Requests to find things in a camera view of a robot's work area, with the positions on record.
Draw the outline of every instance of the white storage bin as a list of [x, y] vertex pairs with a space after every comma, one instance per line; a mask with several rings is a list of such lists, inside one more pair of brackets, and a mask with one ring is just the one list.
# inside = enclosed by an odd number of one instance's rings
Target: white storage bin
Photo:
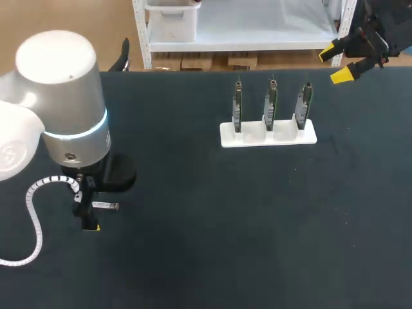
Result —
[[148, 0], [150, 35], [158, 42], [195, 41], [200, 5], [193, 0]]

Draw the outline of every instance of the shelf post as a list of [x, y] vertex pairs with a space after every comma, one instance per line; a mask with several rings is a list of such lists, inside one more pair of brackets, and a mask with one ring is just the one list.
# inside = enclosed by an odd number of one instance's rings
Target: shelf post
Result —
[[144, 2], [145, 0], [133, 0], [133, 10], [135, 11], [137, 34], [139, 36], [140, 49], [142, 50], [143, 65], [145, 69], [150, 70], [152, 68], [152, 56], [150, 53], [149, 36], [146, 27]]
[[[341, 26], [339, 27], [338, 39], [347, 36], [352, 25], [353, 15], [355, 14], [357, 0], [342, 0], [343, 11], [341, 14]], [[332, 59], [332, 66], [340, 66], [343, 54]]]

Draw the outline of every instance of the black mat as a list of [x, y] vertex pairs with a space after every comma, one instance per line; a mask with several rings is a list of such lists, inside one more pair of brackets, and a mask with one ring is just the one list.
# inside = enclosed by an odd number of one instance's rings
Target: black mat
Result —
[[[412, 308], [412, 69], [332, 86], [332, 71], [240, 73], [244, 120], [266, 80], [289, 118], [315, 88], [316, 145], [224, 149], [237, 73], [103, 73], [113, 147], [138, 165], [132, 191], [82, 232], [71, 195], [35, 196], [40, 256], [0, 268], [0, 308]], [[59, 174], [44, 150], [0, 183], [0, 258], [34, 246], [24, 194]]]

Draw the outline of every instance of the metal connector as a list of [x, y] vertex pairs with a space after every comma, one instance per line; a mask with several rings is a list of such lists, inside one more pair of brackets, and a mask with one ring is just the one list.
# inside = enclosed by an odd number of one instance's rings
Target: metal connector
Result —
[[299, 130], [304, 130], [306, 120], [308, 119], [310, 104], [312, 103], [312, 97], [314, 95], [314, 89], [309, 82], [303, 85], [302, 92], [297, 97], [297, 103], [295, 108], [296, 124]]
[[233, 125], [236, 133], [242, 132], [242, 83], [236, 82], [233, 97]]
[[117, 211], [120, 207], [119, 203], [106, 203], [104, 201], [93, 201], [91, 202], [93, 208], [100, 208], [100, 209], [113, 209]]
[[266, 131], [273, 131], [277, 105], [277, 82], [273, 78], [269, 82], [269, 89], [265, 96], [265, 108], [263, 115], [265, 116]]

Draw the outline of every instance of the white spiral cable wrap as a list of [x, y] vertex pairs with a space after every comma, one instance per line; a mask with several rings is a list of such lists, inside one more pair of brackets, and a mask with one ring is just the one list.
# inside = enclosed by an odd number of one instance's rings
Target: white spiral cable wrap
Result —
[[26, 193], [26, 206], [28, 213], [33, 221], [34, 229], [36, 232], [36, 247], [34, 248], [33, 253], [29, 256], [26, 257], [25, 259], [22, 259], [20, 261], [7, 261], [5, 259], [0, 259], [0, 265], [4, 266], [9, 266], [9, 267], [16, 267], [16, 266], [23, 266], [25, 264], [28, 264], [32, 262], [40, 253], [42, 244], [43, 244], [43, 234], [41, 232], [41, 226], [40, 226], [40, 221], [37, 217], [36, 211], [34, 210], [33, 206], [33, 194], [34, 192], [39, 188], [42, 187], [43, 185], [46, 185], [47, 183], [52, 183], [52, 182], [65, 182], [70, 184], [71, 189], [73, 190], [74, 193], [78, 193], [80, 187], [79, 183], [74, 180], [73, 178], [67, 177], [67, 176], [51, 176], [51, 177], [46, 177], [43, 179], [40, 179], [38, 182], [34, 183]]

